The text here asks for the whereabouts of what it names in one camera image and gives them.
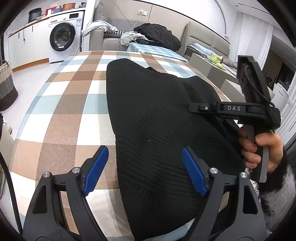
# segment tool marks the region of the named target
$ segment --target white plastic appliance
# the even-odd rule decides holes
[[[274,97],[271,102],[273,102],[276,108],[281,112],[281,120],[284,120],[293,105],[293,101],[285,88],[279,83],[274,85],[273,92]]]
[[[65,60],[79,51],[84,11],[69,12],[49,18],[49,62]]]

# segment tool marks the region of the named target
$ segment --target brown curtain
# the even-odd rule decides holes
[[[262,70],[264,77],[270,77],[272,79],[272,82],[274,83],[279,75],[282,64],[283,60],[277,54],[270,50],[264,68]]]

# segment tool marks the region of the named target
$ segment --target blue gripper pad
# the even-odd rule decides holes
[[[104,147],[85,177],[85,186],[83,189],[85,196],[92,192],[96,187],[108,158],[109,150],[107,147]]]
[[[182,149],[182,161],[189,174],[194,189],[202,196],[205,196],[207,194],[207,189],[205,187],[204,175],[186,147]]]

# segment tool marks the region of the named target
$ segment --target cabinet door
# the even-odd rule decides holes
[[[33,30],[29,26],[20,31],[20,50],[19,58],[20,65],[34,62],[34,48],[33,48]]]
[[[44,20],[33,25],[34,60],[48,58],[49,34],[48,21]]]
[[[19,33],[16,33],[8,38],[8,48],[11,68],[18,67],[20,65],[19,60]]]

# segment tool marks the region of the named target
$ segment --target human hand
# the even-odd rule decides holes
[[[283,158],[283,144],[279,135],[272,132],[262,133],[255,137],[255,143],[247,139],[246,130],[241,127],[239,130],[239,143],[243,147],[241,154],[247,168],[253,169],[260,163],[261,157],[255,152],[258,146],[269,146],[268,173],[272,173],[280,164]]]

